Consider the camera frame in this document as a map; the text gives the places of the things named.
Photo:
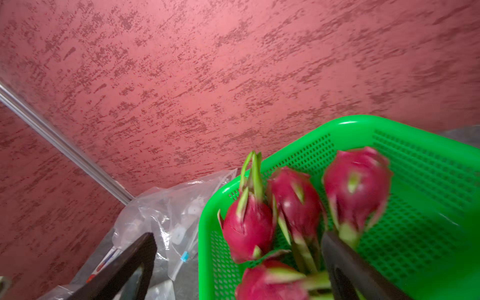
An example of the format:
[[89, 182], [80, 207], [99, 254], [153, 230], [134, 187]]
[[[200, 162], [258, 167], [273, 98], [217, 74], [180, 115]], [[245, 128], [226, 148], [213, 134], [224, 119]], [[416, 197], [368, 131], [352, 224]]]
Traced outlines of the dragon fruit bag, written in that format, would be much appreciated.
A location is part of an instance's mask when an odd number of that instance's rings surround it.
[[324, 172], [334, 228], [352, 249], [385, 213], [392, 177], [389, 160], [372, 147], [338, 151]]
[[217, 213], [224, 240], [236, 264], [257, 261], [272, 249], [276, 211], [265, 201], [261, 177], [261, 153], [251, 151], [242, 166], [239, 196], [227, 210]]

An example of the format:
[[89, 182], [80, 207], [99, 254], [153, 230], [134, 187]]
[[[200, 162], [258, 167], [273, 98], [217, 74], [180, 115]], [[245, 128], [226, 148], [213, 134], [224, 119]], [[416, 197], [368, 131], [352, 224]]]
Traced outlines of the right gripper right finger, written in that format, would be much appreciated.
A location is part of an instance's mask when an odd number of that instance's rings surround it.
[[322, 235], [321, 251], [335, 300], [409, 300], [333, 231]]

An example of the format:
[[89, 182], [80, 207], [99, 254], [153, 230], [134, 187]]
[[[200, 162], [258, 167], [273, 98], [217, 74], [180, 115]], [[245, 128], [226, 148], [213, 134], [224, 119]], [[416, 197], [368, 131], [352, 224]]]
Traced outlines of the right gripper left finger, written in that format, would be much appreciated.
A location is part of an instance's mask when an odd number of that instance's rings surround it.
[[89, 283], [74, 292], [70, 300], [143, 300], [150, 285], [156, 241], [153, 233], [141, 235]]

